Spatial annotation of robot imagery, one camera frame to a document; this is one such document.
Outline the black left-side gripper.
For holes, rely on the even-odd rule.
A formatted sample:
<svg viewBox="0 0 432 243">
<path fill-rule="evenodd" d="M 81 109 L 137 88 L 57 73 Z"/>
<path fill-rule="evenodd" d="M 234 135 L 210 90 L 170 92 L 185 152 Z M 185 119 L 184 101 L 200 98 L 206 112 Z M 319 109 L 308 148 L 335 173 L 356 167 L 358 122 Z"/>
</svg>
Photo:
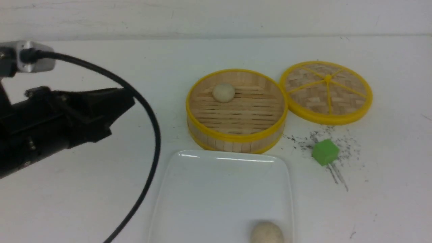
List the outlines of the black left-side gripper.
<svg viewBox="0 0 432 243">
<path fill-rule="evenodd" d="M 1 87 L 1 178 L 59 151 L 105 139 L 134 105 L 126 89 L 66 92 L 46 86 L 28 90 L 25 101 L 12 104 Z"/>
</svg>

